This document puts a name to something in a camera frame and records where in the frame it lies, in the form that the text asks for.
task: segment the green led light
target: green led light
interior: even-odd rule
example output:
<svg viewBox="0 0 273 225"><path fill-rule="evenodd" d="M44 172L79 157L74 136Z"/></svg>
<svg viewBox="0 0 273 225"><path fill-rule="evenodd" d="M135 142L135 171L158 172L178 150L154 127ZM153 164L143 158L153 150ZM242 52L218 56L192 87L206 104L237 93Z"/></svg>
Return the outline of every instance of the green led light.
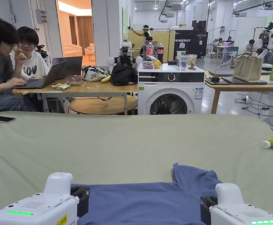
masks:
<svg viewBox="0 0 273 225"><path fill-rule="evenodd" d="M18 212L18 211L8 211L8 213L21 214L21 215L26 215L26 216L32 216L33 215L33 213L30 213L30 212Z"/></svg>
<svg viewBox="0 0 273 225"><path fill-rule="evenodd" d="M252 221L251 224L273 224L273 220Z"/></svg>

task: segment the sage green tablecloth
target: sage green tablecloth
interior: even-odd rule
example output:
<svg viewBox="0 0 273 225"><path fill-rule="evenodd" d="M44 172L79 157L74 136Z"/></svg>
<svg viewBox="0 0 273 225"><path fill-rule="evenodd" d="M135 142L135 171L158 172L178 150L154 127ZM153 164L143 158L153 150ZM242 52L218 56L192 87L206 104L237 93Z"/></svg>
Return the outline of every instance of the sage green tablecloth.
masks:
<svg viewBox="0 0 273 225"><path fill-rule="evenodd" d="M0 209L42 192L53 172L73 183L171 182L172 165L214 170L247 203L273 213L273 135L252 116L99 116L5 112L0 123Z"/></svg>

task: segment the white cap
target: white cap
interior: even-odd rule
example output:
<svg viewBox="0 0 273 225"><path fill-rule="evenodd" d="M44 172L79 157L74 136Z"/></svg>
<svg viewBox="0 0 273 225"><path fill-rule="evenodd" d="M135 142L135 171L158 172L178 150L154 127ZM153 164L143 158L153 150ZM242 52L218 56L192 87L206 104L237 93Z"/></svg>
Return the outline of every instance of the white cap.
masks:
<svg viewBox="0 0 273 225"><path fill-rule="evenodd" d="M262 141L261 147L263 147L264 149L269 149L271 147L271 143L269 141Z"/></svg>

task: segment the white stool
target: white stool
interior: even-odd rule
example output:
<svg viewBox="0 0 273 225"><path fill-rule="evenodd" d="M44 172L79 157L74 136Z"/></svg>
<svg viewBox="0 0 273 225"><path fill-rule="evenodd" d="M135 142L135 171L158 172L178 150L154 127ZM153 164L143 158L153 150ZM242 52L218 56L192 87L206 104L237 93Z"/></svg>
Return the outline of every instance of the white stool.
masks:
<svg viewBox="0 0 273 225"><path fill-rule="evenodd" d="M214 62L215 53L214 53L214 52L208 52L207 54L208 54L208 56L207 56L208 61L209 61L209 59L210 59L210 56L211 56L211 58L212 58L212 56L213 56L213 62Z"/></svg>

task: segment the curtain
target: curtain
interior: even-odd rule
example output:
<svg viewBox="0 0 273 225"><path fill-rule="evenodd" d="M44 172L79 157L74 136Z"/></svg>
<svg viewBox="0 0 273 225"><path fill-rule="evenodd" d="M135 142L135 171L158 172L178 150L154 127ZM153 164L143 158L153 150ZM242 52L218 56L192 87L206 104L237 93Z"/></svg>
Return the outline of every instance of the curtain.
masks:
<svg viewBox="0 0 273 225"><path fill-rule="evenodd" d="M94 43L94 30L92 26L91 16L77 16L79 45L82 47L83 54L84 49L90 46L90 43Z"/></svg>
<svg viewBox="0 0 273 225"><path fill-rule="evenodd" d="M74 16L69 16L69 18L70 18L70 29L71 29L72 44L77 45Z"/></svg>

